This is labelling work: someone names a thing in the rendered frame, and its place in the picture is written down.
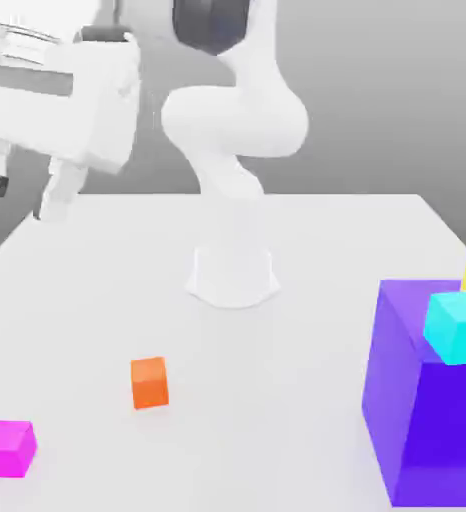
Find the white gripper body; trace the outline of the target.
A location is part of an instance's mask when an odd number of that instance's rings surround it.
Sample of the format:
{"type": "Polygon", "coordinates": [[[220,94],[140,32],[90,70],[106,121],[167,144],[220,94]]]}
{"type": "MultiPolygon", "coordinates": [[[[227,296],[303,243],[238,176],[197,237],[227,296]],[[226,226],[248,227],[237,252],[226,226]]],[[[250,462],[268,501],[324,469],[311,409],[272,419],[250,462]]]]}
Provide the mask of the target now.
{"type": "Polygon", "coordinates": [[[0,139],[115,175],[128,162],[139,112],[140,49],[118,40],[51,45],[39,62],[9,57],[0,38],[0,139]]]}

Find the small orange cube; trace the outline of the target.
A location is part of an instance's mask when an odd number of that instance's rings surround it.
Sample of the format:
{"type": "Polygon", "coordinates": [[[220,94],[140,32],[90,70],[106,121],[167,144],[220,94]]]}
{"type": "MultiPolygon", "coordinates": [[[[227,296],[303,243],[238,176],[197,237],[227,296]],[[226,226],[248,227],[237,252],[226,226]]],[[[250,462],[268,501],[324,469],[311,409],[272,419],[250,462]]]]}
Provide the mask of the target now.
{"type": "Polygon", "coordinates": [[[153,357],[131,361],[133,405],[136,410],[169,404],[165,359],[153,357]]]}

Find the small magenta cube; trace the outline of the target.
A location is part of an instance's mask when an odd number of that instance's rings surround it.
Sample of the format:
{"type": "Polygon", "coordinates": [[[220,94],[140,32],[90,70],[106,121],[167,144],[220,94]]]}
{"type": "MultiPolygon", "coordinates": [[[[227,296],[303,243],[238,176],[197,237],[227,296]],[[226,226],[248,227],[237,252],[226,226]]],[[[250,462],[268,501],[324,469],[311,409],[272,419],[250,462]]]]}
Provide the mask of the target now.
{"type": "Polygon", "coordinates": [[[24,478],[36,452],[31,421],[0,420],[0,478],[24,478]]]}

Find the small cyan cube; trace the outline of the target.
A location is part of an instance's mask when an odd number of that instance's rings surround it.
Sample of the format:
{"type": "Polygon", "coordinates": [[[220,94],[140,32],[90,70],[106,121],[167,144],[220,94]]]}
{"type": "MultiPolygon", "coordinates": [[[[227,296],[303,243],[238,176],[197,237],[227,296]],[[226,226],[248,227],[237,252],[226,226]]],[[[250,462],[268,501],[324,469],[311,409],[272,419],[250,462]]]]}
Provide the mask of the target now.
{"type": "Polygon", "coordinates": [[[432,294],[423,336],[446,365],[466,365],[466,291],[432,294]]]}

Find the large purple box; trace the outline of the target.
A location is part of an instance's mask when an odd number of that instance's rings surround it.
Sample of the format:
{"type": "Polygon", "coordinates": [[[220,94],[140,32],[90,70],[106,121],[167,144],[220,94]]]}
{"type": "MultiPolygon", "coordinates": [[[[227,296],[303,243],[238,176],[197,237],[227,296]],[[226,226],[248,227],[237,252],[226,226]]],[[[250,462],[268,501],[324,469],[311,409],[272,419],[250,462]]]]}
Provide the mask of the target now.
{"type": "Polygon", "coordinates": [[[432,294],[457,280],[379,284],[362,412],[394,507],[466,507],[466,365],[423,336],[432,294]]]}

